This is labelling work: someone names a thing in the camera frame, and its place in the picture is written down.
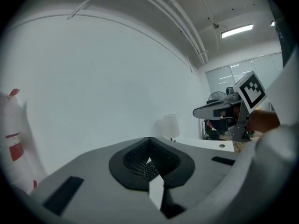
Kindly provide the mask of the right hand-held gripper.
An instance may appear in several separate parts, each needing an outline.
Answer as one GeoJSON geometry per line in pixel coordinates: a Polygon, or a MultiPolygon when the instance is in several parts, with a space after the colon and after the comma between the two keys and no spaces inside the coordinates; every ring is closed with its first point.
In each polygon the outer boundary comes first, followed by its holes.
{"type": "Polygon", "coordinates": [[[233,142],[248,142],[248,122],[252,112],[266,99],[264,87],[252,70],[245,74],[234,86],[226,89],[226,100],[214,101],[193,110],[198,119],[221,120],[230,113],[227,109],[239,107],[238,120],[228,125],[233,142]]]}

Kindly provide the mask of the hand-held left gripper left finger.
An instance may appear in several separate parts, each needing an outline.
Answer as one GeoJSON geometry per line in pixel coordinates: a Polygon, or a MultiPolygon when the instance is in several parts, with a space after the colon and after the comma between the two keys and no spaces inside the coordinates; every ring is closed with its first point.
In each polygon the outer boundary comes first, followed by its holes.
{"type": "Polygon", "coordinates": [[[76,224],[157,224],[166,221],[149,198],[148,192],[120,185],[109,171],[109,160],[117,151],[140,138],[98,148],[81,154],[47,176],[31,193],[43,204],[69,176],[84,181],[62,213],[76,224]]]}

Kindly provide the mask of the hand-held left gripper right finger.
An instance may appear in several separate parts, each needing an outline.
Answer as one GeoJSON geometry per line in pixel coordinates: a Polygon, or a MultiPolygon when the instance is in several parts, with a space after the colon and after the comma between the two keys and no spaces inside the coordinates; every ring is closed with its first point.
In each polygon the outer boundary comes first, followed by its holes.
{"type": "Polygon", "coordinates": [[[149,198],[167,219],[201,203],[221,183],[237,158],[235,152],[198,147],[182,147],[179,150],[188,154],[195,163],[188,181],[171,189],[166,189],[161,176],[149,183],[149,198]]]}

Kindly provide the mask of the person's right forearm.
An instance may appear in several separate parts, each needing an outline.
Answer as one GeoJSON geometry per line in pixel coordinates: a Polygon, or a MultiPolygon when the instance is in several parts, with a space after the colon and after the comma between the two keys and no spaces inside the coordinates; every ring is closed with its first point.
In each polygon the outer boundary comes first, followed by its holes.
{"type": "Polygon", "coordinates": [[[254,110],[248,121],[248,131],[266,133],[280,126],[280,121],[274,111],[254,110]]]}

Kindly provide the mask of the person's right hand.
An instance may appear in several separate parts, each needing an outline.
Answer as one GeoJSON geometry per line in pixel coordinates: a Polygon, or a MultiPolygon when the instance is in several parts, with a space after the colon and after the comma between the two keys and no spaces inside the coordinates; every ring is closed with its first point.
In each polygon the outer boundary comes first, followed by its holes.
{"type": "Polygon", "coordinates": [[[220,119],[227,123],[234,123],[238,120],[240,113],[240,106],[229,107],[220,111],[220,119]]]}

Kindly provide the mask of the black standing fan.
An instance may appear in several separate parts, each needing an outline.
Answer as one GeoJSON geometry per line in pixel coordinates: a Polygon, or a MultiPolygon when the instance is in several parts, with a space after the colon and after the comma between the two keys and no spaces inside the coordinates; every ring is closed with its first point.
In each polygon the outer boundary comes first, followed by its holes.
{"type": "Polygon", "coordinates": [[[216,92],[213,92],[209,96],[208,101],[206,102],[206,104],[210,104],[210,103],[213,103],[213,102],[216,102],[216,101],[221,101],[225,98],[226,98],[226,93],[223,93],[221,91],[216,91],[216,92]]]}

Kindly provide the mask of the black office chair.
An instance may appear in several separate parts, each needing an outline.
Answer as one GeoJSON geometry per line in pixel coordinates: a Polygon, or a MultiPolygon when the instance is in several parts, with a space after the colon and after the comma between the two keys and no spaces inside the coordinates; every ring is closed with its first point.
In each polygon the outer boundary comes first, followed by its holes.
{"type": "Polygon", "coordinates": [[[204,140],[223,140],[220,136],[225,136],[228,127],[225,120],[204,120],[204,140]]]}

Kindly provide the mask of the white table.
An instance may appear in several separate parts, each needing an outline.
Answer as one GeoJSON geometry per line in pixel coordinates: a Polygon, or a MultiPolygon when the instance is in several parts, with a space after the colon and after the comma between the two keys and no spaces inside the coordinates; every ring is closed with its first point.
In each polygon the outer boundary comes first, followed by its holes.
{"type": "Polygon", "coordinates": [[[165,143],[166,145],[172,146],[176,149],[182,149],[182,147],[198,147],[211,150],[219,150],[226,152],[234,152],[233,142],[230,141],[219,141],[219,140],[199,140],[192,138],[177,138],[176,141],[171,141],[165,138],[150,137],[152,140],[158,140],[165,143]]]}

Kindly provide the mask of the frosted glass partition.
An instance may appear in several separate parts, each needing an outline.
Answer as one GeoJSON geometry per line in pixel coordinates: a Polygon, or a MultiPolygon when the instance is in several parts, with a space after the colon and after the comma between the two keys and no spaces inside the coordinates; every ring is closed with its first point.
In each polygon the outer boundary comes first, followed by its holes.
{"type": "Polygon", "coordinates": [[[216,92],[225,92],[246,74],[254,71],[265,89],[269,88],[283,70],[279,51],[242,50],[212,59],[200,69],[205,100],[216,92]]]}

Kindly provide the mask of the white desk lamp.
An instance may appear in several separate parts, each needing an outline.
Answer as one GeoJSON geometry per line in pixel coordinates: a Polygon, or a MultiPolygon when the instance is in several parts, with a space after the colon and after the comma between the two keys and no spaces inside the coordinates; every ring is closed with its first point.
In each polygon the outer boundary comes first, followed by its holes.
{"type": "Polygon", "coordinates": [[[178,119],[175,114],[166,114],[162,117],[162,137],[176,141],[180,136],[178,119]]]}

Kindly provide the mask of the black keyboard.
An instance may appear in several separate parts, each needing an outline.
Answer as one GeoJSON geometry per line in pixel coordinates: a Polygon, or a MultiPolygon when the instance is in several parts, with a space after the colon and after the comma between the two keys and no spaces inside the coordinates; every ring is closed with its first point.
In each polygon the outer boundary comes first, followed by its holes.
{"type": "Polygon", "coordinates": [[[143,179],[145,179],[148,182],[151,182],[158,176],[159,176],[159,172],[156,169],[154,163],[152,161],[147,162],[144,169],[143,179]]]}

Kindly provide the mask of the ceiling light panel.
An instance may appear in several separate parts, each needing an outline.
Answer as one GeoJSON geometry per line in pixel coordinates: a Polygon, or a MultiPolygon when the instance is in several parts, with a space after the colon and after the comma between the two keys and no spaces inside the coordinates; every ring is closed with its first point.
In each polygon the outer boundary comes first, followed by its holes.
{"type": "Polygon", "coordinates": [[[234,28],[234,29],[222,32],[221,37],[226,38],[226,37],[229,37],[229,36],[232,36],[232,35],[236,35],[238,33],[250,31],[252,29],[253,29],[253,24],[241,26],[241,27],[238,27],[238,28],[234,28]]]}

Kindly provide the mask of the white ceiling conduit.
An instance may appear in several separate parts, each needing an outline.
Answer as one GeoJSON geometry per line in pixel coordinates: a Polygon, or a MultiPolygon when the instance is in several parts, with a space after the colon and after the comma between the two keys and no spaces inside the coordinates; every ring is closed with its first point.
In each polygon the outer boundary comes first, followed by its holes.
{"type": "Polygon", "coordinates": [[[83,0],[90,10],[112,9],[124,13],[161,36],[198,64],[207,64],[207,50],[195,25],[175,0],[83,0]]]}

